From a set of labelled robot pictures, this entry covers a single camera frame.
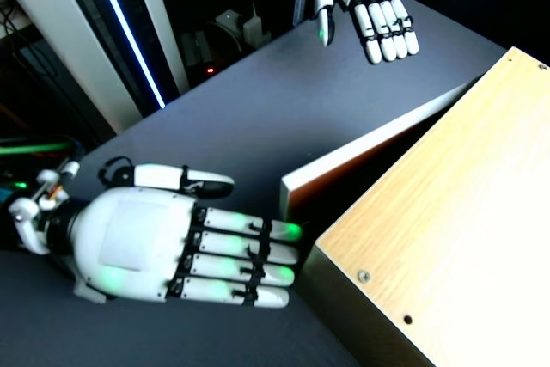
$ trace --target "dark gray table surface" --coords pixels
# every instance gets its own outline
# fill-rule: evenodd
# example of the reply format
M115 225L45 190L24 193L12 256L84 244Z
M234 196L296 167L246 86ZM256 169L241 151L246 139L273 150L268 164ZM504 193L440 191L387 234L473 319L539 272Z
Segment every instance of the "dark gray table surface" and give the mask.
M70 193L101 191L117 155L186 163L237 186L210 205L276 217L280 178L482 74L504 50L406 0L420 53L367 64L348 16L323 50L312 21L214 76L85 157ZM282 310L172 300L96 306L40 257L0 253L0 365L353 366L295 293Z

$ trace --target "robotic hand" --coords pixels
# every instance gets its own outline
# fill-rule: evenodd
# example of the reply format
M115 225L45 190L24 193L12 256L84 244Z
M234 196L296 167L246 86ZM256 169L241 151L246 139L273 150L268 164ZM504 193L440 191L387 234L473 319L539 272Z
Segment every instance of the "robotic hand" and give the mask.
M226 176L188 167L106 163L98 176L109 189L92 202L70 199L63 177L77 162L39 174L40 189L8 211L24 247L52 254L75 276L74 293L95 303L109 297L164 302L167 297L284 307L284 287L298 261L293 223L267 221L198 205L228 195Z
M413 19L401 0L341 0L350 10L357 36L372 64L382 58L388 62L415 55L419 43L413 31ZM319 37L324 46L334 36L332 18L334 0L315 0Z

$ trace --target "screw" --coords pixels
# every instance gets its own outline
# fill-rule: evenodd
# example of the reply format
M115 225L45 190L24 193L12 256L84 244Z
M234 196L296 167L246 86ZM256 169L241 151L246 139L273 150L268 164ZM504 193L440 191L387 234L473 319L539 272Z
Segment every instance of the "screw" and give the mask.
M370 272L367 272L365 270L361 270L357 273L357 279L363 283L366 284L370 280Z

